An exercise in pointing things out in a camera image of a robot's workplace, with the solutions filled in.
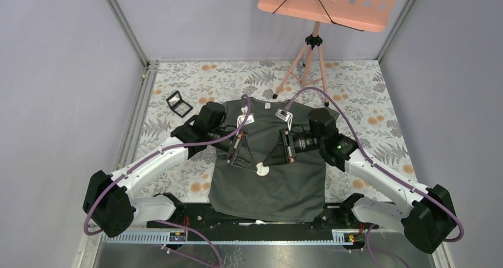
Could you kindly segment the orange round brooch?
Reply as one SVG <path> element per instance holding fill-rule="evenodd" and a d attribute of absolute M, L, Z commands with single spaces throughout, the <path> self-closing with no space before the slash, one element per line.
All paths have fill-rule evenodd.
<path fill-rule="evenodd" d="M 256 174 L 261 177 L 264 177 L 269 173 L 269 167 L 264 166 L 262 162 L 256 164 L 256 170 Z"/>

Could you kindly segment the dark green t-shirt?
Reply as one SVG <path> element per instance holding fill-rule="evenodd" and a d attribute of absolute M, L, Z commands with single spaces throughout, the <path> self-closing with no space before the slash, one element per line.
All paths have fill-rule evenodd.
<path fill-rule="evenodd" d="M 263 162 L 286 123 L 275 116 L 286 102 L 251 98 L 254 123 L 245 125 L 247 141 L 256 163 Z M 295 163 L 271 166 L 261 177 L 255 170 L 228 164 L 226 153 L 216 150 L 209 201 L 227 215 L 274 222 L 309 222 L 325 204 L 326 163 L 317 151 L 304 152 Z"/>

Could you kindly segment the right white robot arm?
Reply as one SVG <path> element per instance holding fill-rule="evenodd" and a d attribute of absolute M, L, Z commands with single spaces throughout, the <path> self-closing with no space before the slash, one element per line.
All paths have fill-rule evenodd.
<path fill-rule="evenodd" d="M 432 254 L 456 227 L 456 213 L 450 192 L 437 184 L 428 187 L 406 179 L 380 164 L 356 140 L 339 133 L 336 119 L 328 109 L 308 114 L 308 130 L 293 130 L 292 113 L 285 109 L 276 116 L 287 123 L 263 166 L 294 164 L 303 152 L 316 151 L 326 164 L 352 174 L 390 199 L 373 201 L 354 193 L 341 204 L 340 220 L 350 228 L 361 222 L 376 224 L 402 233 L 424 253 Z"/>

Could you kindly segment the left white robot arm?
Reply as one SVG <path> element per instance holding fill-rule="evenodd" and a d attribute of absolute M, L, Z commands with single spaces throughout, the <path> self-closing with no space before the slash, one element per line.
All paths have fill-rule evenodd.
<path fill-rule="evenodd" d="M 132 224 L 148 221 L 179 226 L 184 219 L 183 209 L 166 194 L 137 198 L 136 193 L 160 174 L 189 160 L 207 146 L 227 152 L 234 161 L 244 141 L 243 127 L 252 118 L 248 95 L 242 96 L 241 105 L 245 112 L 238 117 L 231 132 L 222 125 L 227 116 L 225 107 L 208 102 L 146 156 L 110 174 L 101 170 L 93 174 L 83 204 L 87 214 L 84 233 L 92 236 L 103 232 L 108 237 L 116 237 Z"/>

